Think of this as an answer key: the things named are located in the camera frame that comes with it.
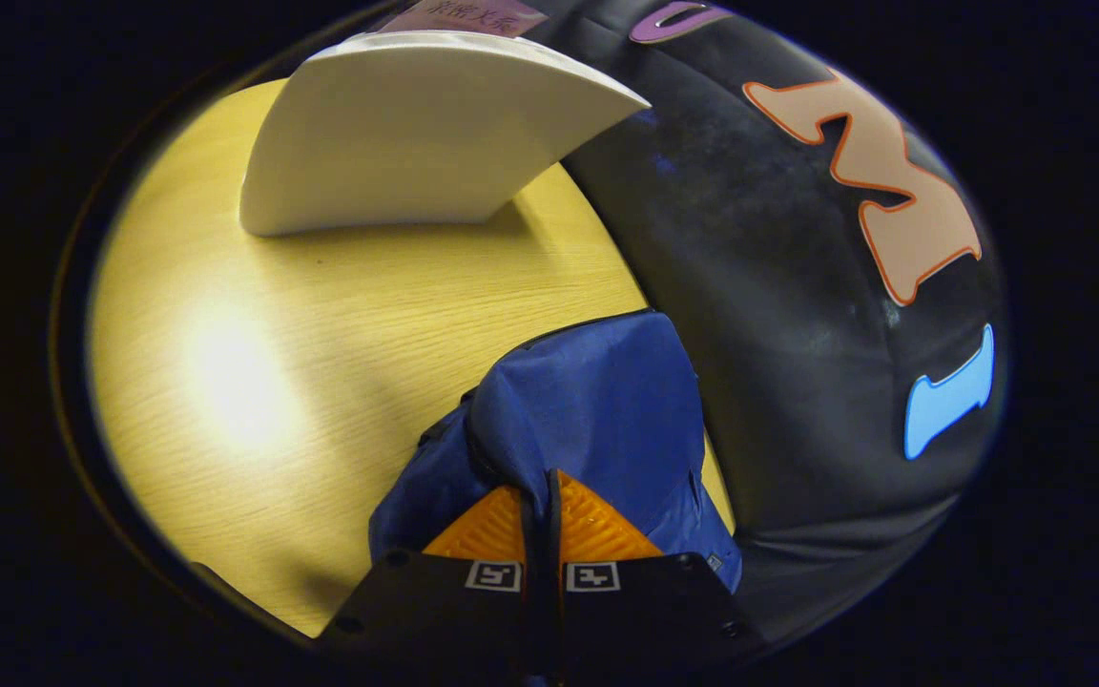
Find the orange textured pad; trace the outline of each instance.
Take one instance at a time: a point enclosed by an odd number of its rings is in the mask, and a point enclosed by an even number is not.
[[[663,553],[591,488],[558,470],[562,494],[559,561],[626,561]]]
[[[423,553],[471,561],[524,562],[520,492],[495,488],[440,533]]]

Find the pink label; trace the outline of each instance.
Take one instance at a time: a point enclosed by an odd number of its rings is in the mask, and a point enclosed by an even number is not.
[[[515,38],[547,16],[515,0],[422,0],[376,33],[414,30],[473,31]]]

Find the orange letter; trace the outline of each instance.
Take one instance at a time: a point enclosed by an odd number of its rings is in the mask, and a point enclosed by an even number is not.
[[[919,285],[965,253],[981,259],[981,243],[961,197],[942,178],[908,160],[901,122],[870,92],[836,70],[833,81],[769,88],[745,84],[745,96],[788,134],[810,145],[824,141],[821,123],[847,118],[829,173],[841,184],[910,197],[893,208],[864,200],[859,226],[885,288],[900,306]]]

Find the blue fabric bag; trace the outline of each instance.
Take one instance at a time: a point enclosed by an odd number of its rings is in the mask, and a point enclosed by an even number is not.
[[[551,332],[502,356],[423,434],[371,513],[373,561],[422,551],[492,488],[550,522],[546,470],[601,496],[664,553],[701,553],[728,589],[741,554],[702,487],[698,378],[671,322],[636,313]]]

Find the wooden table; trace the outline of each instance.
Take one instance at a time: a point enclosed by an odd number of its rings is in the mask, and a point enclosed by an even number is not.
[[[171,546],[315,635],[369,568],[367,518],[422,431],[514,344],[646,301],[559,165],[485,225],[247,234],[241,181],[280,87],[211,106],[123,206],[91,386]],[[710,444],[703,480],[732,527]]]

